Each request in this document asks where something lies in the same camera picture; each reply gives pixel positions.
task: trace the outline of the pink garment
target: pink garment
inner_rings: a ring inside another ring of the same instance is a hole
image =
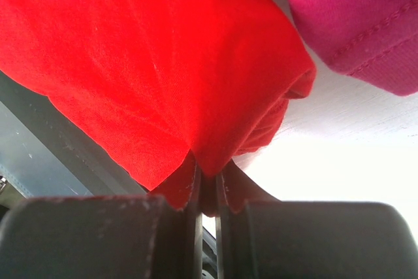
[[[306,43],[334,71],[397,95],[418,91],[418,0],[289,0]]]

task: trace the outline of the red velvet fabric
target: red velvet fabric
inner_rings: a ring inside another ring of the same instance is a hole
[[[314,65],[271,0],[0,0],[0,69],[138,182],[266,145]]]

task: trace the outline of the red garment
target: red garment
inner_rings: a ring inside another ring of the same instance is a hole
[[[268,144],[314,65],[271,0],[0,0],[0,69],[138,182]]]

